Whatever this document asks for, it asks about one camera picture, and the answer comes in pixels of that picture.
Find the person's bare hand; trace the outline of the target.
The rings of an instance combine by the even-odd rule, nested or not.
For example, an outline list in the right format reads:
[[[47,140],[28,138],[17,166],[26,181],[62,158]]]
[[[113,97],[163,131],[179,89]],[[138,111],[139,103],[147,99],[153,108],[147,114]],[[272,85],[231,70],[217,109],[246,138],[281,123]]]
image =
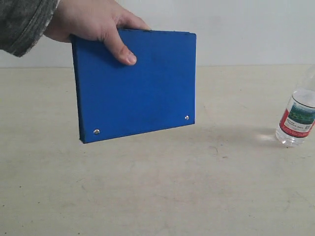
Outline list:
[[[134,65],[137,58],[121,40],[118,28],[150,29],[114,0],[61,0],[44,35],[59,42],[69,42],[71,35],[100,41],[119,62]]]

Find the grey sleeved forearm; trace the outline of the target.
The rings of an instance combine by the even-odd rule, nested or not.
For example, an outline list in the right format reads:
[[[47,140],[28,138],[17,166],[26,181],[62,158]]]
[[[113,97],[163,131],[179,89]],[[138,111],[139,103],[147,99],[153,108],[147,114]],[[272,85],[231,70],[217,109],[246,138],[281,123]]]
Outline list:
[[[58,0],[2,0],[0,49],[16,57],[25,55],[44,34]]]

